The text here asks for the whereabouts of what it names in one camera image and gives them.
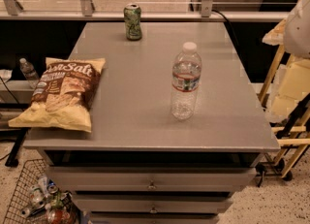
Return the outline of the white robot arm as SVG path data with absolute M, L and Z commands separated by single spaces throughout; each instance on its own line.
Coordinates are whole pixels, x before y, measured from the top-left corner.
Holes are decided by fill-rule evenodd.
M 300 0 L 289 13 L 284 47 L 287 53 L 310 58 L 310 0 Z

